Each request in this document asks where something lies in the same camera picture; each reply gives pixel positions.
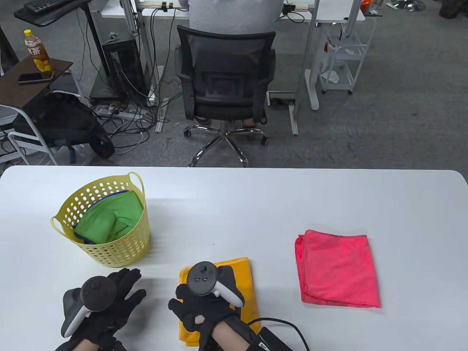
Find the office chair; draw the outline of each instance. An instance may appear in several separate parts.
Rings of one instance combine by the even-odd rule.
[[[219,130],[189,125],[183,131],[189,137],[200,130],[216,137],[201,148],[189,167],[220,140],[236,152],[244,167],[249,166],[244,153],[232,141],[236,135],[261,134],[261,145],[268,138],[257,128],[229,130],[229,122],[253,118],[266,124],[265,98],[275,74],[276,56],[271,45],[276,33],[248,35],[212,34],[177,26],[181,44],[175,48],[175,73],[182,82],[185,117],[221,121]]]

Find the device label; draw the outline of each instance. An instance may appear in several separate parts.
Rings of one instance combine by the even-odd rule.
[[[260,346],[262,349],[264,349],[266,351],[270,351],[270,349],[268,347],[266,347],[266,345],[264,343],[260,343],[260,344],[258,344],[258,346]]]

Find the yellow towel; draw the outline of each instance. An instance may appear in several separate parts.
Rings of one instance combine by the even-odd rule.
[[[235,282],[237,288],[241,291],[245,298],[245,306],[241,310],[242,321],[248,323],[259,317],[258,306],[255,299],[254,283],[252,280],[252,271],[250,270],[250,262],[246,257],[237,258],[231,261],[219,262],[214,264],[216,267],[219,266],[231,266],[234,270]],[[192,267],[186,267],[179,273],[179,283],[187,283],[187,275]],[[254,323],[251,326],[254,332],[257,334],[260,332],[262,326],[260,323]],[[197,331],[189,332],[184,327],[182,322],[179,323],[179,340],[185,342],[186,346],[199,346],[198,341],[200,339],[200,333]]]

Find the yellow basket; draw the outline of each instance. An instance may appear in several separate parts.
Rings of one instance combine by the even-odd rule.
[[[141,183],[141,190],[132,183],[130,174]],[[86,245],[74,235],[73,227],[80,221],[95,202],[107,195],[123,190],[132,190],[137,194],[143,206],[143,213],[138,224],[124,237],[100,245]],[[55,225],[58,221],[63,231]],[[62,205],[59,212],[51,219],[52,227],[67,239],[73,241],[97,262],[108,267],[125,267],[141,259],[149,247],[149,220],[146,207],[145,187],[141,177],[130,172],[127,175],[113,175],[91,182],[74,192]]]

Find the chair base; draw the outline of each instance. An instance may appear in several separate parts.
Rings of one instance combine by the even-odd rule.
[[[426,5],[420,0],[391,0],[391,7],[410,12],[419,12],[426,9]]]
[[[230,131],[228,129],[228,123],[229,123],[228,121],[221,121],[221,129],[202,127],[200,125],[189,125],[188,127],[185,127],[185,129],[183,130],[183,135],[185,137],[189,137],[191,135],[192,130],[199,130],[199,131],[204,131],[204,132],[211,133],[211,134],[216,134],[216,137],[212,141],[210,141],[208,144],[202,147],[195,154],[195,156],[192,159],[192,162],[187,167],[196,167],[200,158],[221,140],[225,140],[229,144],[229,146],[234,150],[237,157],[239,158],[239,161],[242,163],[242,166],[244,168],[248,167],[249,161],[247,157],[242,152],[242,150],[238,148],[237,145],[233,142],[233,140],[231,139],[232,136],[261,134],[262,140],[260,141],[260,144],[263,146],[267,146],[268,137],[260,129],[243,128],[243,129]]]

